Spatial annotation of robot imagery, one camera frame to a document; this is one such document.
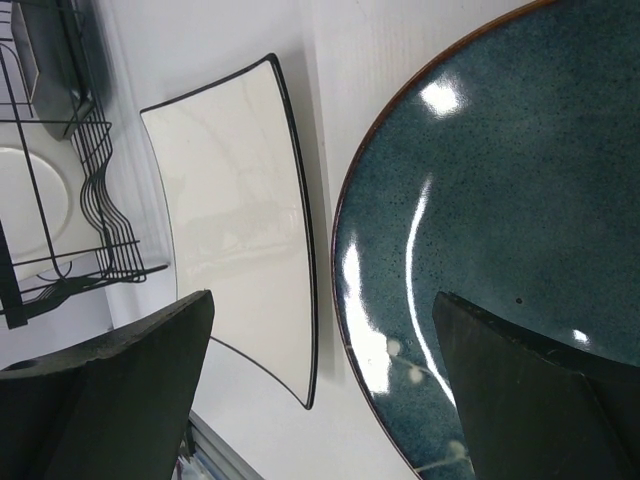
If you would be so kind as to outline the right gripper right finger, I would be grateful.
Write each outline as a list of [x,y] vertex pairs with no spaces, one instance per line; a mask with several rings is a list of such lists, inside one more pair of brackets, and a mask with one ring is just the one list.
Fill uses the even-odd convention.
[[453,293],[432,316],[477,478],[638,478],[638,367]]

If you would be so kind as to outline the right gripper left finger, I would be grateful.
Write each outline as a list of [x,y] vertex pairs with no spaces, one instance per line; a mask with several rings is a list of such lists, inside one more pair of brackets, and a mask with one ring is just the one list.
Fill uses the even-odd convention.
[[1,372],[4,479],[169,479],[214,319],[200,290]]

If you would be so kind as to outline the black wire dish rack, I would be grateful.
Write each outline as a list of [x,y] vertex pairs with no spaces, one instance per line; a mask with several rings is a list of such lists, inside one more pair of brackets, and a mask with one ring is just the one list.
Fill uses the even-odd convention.
[[1,5],[1,318],[150,274],[113,201],[112,93],[90,1]]

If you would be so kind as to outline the white square plate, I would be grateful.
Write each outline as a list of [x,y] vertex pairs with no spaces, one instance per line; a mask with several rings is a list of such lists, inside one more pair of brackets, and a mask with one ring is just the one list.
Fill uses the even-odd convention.
[[1,223],[19,281],[63,265],[101,245],[84,217],[85,176],[68,140],[40,124],[1,125]]
[[209,290],[214,341],[314,403],[318,287],[302,152],[279,59],[143,108],[176,291]]

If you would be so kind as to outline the dark blue round plate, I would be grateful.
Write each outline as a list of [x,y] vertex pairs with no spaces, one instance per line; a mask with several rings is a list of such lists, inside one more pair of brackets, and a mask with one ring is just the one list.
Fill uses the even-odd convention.
[[637,363],[638,3],[535,1],[421,69],[350,164],[332,283],[349,363],[417,479],[475,475],[439,292]]

